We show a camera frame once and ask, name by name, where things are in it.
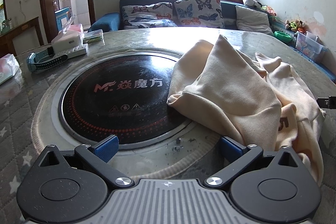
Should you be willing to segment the cream beige sweatshirt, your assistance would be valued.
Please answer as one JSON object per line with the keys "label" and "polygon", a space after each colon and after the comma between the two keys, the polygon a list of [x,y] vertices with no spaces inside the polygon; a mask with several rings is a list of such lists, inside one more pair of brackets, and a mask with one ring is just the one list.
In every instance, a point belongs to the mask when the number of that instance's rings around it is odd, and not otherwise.
{"label": "cream beige sweatshirt", "polygon": [[197,42],[176,63],[167,104],[185,117],[248,145],[288,145],[315,181],[323,179],[318,144],[325,112],[294,68],[280,57],[234,49],[224,36]]}

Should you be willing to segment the clear plastic storage box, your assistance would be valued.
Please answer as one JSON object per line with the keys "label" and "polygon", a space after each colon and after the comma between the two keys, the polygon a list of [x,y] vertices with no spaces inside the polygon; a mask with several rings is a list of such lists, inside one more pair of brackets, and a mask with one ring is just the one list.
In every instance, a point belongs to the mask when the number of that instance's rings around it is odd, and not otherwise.
{"label": "clear plastic storage box", "polygon": [[315,63],[321,63],[327,48],[300,32],[297,32],[296,35],[297,40],[295,43],[295,49],[303,53]]}

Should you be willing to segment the round black induction cooktop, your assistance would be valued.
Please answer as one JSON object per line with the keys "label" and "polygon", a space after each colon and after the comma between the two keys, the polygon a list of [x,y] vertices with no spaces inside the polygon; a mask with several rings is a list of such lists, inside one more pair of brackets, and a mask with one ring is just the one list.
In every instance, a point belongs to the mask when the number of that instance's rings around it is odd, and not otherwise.
{"label": "round black induction cooktop", "polygon": [[63,128],[82,143],[116,135],[130,149],[175,135],[190,123],[166,103],[176,62],[172,56],[140,52],[84,66],[60,97]]}

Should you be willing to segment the grey quilted star tablecloth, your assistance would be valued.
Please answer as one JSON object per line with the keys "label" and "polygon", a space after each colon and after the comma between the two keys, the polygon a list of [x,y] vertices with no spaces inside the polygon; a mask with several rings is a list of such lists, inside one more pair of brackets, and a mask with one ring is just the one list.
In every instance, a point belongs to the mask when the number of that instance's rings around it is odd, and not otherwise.
{"label": "grey quilted star tablecloth", "polygon": [[[89,46],[91,55],[126,51],[165,51],[181,55],[198,40],[216,42],[225,36],[231,45],[249,57],[256,52],[281,57],[291,64],[315,97],[335,94],[335,84],[312,63],[279,40],[261,33],[211,28],[173,27],[107,32],[102,42]],[[18,56],[21,70],[1,86],[1,223],[21,223],[16,202],[17,188],[40,153],[31,137],[33,118],[48,88],[60,83],[61,75],[76,68],[73,58],[42,73],[30,73],[27,53]],[[321,185],[322,201],[315,215],[316,223],[335,223],[335,111],[327,110],[319,141],[324,162]]]}

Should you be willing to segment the green plastic bowl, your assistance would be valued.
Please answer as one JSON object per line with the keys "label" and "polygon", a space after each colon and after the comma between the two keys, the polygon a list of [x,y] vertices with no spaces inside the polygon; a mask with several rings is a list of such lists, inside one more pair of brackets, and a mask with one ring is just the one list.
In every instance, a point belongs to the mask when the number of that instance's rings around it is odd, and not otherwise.
{"label": "green plastic bowl", "polygon": [[285,32],[275,31],[274,37],[279,39],[283,43],[289,43],[292,40],[292,37]]}

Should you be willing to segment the colourful plush toys pile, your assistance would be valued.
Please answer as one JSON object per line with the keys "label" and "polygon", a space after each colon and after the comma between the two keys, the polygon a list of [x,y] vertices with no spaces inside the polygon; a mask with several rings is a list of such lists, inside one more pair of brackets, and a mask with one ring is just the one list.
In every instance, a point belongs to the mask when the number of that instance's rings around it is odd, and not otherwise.
{"label": "colourful plush toys pile", "polygon": [[299,32],[301,34],[306,34],[306,23],[302,20],[295,19],[295,20],[286,20],[285,21],[285,29],[291,30],[292,32]]}

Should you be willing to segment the white power strip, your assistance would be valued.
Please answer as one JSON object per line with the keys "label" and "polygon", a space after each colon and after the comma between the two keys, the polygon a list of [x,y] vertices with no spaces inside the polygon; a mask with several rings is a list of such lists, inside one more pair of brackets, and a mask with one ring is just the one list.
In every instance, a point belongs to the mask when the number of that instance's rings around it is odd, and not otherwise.
{"label": "white power strip", "polygon": [[69,59],[78,57],[81,55],[86,55],[88,53],[88,44],[83,44],[75,46],[74,48],[60,51],[55,54],[55,57],[67,56]]}

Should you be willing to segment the blue corner sofa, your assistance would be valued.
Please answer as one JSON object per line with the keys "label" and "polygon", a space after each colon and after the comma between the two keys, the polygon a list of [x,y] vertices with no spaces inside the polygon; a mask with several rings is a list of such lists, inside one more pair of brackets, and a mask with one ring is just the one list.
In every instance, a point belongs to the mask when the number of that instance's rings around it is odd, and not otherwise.
{"label": "blue corner sofa", "polygon": [[96,20],[90,31],[155,27],[209,27],[261,32],[276,36],[274,17],[222,0],[120,0],[120,11]]}

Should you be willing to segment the plain grey cushion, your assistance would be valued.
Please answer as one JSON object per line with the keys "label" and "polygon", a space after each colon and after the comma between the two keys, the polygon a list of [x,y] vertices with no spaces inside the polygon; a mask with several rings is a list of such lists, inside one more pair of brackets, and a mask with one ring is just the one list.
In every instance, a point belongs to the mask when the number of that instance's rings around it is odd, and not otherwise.
{"label": "plain grey cushion", "polygon": [[268,15],[243,6],[236,6],[236,26],[240,31],[260,32],[274,36]]}

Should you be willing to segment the green card stack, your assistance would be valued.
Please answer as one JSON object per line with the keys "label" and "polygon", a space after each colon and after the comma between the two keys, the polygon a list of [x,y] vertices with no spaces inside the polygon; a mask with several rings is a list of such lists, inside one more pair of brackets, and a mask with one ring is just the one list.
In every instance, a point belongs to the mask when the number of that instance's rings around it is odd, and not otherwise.
{"label": "green card stack", "polygon": [[84,34],[83,43],[99,42],[104,39],[104,32],[102,29],[87,32]]}

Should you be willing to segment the white tissue box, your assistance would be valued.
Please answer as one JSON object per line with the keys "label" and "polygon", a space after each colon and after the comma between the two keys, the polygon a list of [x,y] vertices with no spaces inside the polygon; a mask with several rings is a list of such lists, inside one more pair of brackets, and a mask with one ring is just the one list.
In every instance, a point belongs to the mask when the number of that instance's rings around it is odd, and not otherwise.
{"label": "white tissue box", "polygon": [[71,16],[57,36],[52,40],[54,53],[70,50],[83,44],[84,31],[82,24],[74,24],[76,16]]}

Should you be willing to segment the soft pack pink tissues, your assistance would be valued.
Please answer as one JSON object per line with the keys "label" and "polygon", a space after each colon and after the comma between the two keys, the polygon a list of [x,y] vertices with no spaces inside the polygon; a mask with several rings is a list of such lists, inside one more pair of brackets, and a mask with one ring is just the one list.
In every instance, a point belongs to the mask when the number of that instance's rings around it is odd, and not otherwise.
{"label": "soft pack pink tissues", "polygon": [[0,59],[0,84],[15,76],[19,63],[13,54],[7,54]]}

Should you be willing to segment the dark wooden sideboard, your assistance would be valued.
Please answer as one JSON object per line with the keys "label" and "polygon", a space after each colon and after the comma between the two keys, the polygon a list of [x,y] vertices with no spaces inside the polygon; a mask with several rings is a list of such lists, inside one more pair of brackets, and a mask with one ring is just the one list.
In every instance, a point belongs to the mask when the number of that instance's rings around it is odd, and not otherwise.
{"label": "dark wooden sideboard", "polygon": [[[32,42],[29,39],[25,39],[23,43],[18,43],[15,45],[14,40],[30,30],[35,30],[36,32],[37,38],[35,41]],[[25,51],[38,47],[37,43],[39,46],[44,46],[45,44],[42,37],[38,16],[18,25],[17,27],[14,27],[5,34],[1,34],[1,57],[7,54],[13,54],[14,56],[17,56]]]}

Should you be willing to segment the blue white toy cabinet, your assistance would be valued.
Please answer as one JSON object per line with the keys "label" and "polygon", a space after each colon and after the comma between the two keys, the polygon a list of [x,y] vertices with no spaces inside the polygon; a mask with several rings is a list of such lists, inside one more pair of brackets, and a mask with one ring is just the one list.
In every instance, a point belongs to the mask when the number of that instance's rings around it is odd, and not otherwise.
{"label": "blue white toy cabinet", "polygon": [[58,11],[55,11],[56,27],[58,29],[58,32],[60,32],[63,29],[63,27],[66,25],[71,16],[72,11],[70,7],[65,7]]}

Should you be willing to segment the butterfly pillow upright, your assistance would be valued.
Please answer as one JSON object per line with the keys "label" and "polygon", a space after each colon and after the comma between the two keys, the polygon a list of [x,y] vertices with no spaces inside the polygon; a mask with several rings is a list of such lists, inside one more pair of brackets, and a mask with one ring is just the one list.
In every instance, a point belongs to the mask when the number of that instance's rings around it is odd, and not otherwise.
{"label": "butterfly pillow upright", "polygon": [[224,28],[221,0],[178,0],[174,2],[182,26]]}

